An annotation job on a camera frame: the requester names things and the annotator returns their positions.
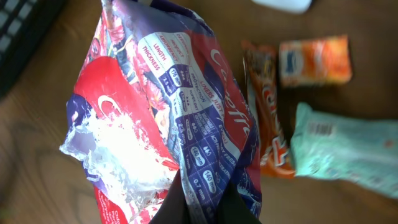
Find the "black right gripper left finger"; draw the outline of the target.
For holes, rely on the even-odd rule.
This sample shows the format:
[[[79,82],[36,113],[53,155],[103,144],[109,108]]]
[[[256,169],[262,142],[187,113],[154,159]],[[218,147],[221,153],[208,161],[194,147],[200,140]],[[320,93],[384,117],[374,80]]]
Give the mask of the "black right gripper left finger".
[[[182,188],[180,171],[176,173],[159,211],[149,223],[190,224],[190,217]]]

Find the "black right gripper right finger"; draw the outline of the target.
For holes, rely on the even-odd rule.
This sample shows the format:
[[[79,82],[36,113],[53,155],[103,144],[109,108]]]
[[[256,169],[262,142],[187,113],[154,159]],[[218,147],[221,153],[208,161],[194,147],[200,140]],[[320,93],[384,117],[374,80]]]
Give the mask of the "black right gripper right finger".
[[[216,222],[217,224],[261,224],[247,208],[236,186],[231,182],[228,183],[217,206]]]

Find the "red snack wrapper packet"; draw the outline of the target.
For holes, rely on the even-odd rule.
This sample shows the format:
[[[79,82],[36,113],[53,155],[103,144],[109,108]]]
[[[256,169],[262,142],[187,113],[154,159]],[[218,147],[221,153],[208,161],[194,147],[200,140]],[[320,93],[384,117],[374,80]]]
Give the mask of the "red snack wrapper packet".
[[[277,113],[276,51],[247,40],[241,47],[248,105],[259,130],[261,174],[291,179],[295,169]]]

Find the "purple red liner pack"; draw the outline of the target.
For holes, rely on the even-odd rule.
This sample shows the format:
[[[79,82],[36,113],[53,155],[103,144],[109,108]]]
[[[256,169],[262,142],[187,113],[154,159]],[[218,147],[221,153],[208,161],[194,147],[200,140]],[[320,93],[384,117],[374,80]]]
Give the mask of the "purple red liner pack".
[[[67,119],[60,150],[81,162],[103,223],[149,223],[178,171],[190,223],[217,223],[229,182],[259,219],[256,121],[192,10],[103,1]]]

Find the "green Zappy wipes pack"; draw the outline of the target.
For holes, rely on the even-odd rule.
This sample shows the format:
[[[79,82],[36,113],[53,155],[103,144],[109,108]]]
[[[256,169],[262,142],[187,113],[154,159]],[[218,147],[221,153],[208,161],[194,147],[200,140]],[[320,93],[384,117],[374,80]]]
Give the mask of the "green Zappy wipes pack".
[[[347,180],[397,198],[396,120],[347,118],[299,103],[290,148],[297,176]]]

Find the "orange Kleenex tissue pack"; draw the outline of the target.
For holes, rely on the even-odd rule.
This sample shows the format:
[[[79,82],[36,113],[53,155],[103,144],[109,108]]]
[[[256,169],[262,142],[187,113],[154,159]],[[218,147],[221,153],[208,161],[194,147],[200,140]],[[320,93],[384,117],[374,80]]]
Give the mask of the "orange Kleenex tissue pack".
[[[279,46],[279,79],[285,88],[342,85],[352,77],[347,35],[291,40]]]

